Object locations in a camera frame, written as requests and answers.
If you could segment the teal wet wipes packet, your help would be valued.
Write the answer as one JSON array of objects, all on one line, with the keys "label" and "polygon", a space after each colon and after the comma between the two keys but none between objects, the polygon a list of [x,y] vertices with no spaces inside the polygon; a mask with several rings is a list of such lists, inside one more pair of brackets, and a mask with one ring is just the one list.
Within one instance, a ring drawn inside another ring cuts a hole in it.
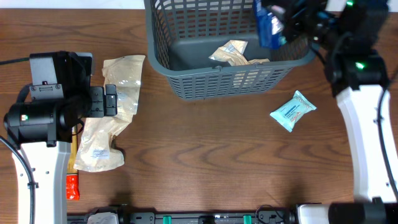
[{"label": "teal wet wipes packet", "polygon": [[288,132],[292,132],[296,122],[306,113],[316,110],[316,106],[309,102],[298,90],[291,100],[277,110],[270,113],[281,126]]}]

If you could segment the beige paper pouch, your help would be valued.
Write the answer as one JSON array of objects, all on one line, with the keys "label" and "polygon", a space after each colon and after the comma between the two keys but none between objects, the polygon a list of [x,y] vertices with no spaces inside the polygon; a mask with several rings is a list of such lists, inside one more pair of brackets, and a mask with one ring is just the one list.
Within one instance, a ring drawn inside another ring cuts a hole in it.
[{"label": "beige paper pouch", "polygon": [[132,118],[133,115],[126,113],[86,118],[74,168],[86,172],[102,172],[124,165],[123,153],[113,148],[111,143],[128,127]]},{"label": "beige paper pouch", "polygon": [[243,55],[247,45],[248,42],[244,40],[230,40],[223,46],[218,47],[213,54],[209,56],[209,59],[219,62],[228,62],[232,67],[270,62],[268,58],[247,60]]},{"label": "beige paper pouch", "polygon": [[116,117],[131,119],[137,113],[145,55],[127,55],[103,62],[104,84],[116,86]]}]

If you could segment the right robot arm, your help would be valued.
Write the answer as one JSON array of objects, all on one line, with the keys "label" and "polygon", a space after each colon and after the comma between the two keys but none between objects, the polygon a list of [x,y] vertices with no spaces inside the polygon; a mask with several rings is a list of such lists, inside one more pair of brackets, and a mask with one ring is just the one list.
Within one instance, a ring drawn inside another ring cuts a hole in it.
[{"label": "right robot arm", "polygon": [[387,0],[347,1],[339,16],[325,1],[270,1],[262,6],[284,25],[288,41],[305,35],[326,50],[326,79],[343,115],[354,174],[352,202],[303,203],[284,210],[284,223],[396,223],[397,150],[389,89],[393,78],[374,49]]}]

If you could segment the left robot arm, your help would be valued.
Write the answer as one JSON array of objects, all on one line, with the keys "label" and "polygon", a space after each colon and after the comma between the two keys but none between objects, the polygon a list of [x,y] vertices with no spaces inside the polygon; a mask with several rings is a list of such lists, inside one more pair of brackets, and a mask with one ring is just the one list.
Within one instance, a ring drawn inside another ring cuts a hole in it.
[{"label": "left robot arm", "polygon": [[84,118],[116,115],[115,85],[27,85],[4,117],[17,171],[18,223],[67,222],[67,166]]}]

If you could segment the colourful Kleenex tissue multipack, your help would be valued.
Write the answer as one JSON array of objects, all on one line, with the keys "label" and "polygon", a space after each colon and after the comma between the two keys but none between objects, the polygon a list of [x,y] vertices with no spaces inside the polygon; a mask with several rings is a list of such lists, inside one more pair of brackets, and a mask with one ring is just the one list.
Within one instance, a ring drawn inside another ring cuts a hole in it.
[{"label": "colourful Kleenex tissue multipack", "polygon": [[253,2],[259,45],[267,49],[279,49],[286,43],[282,35],[284,25],[269,10],[262,6],[261,0]]}]

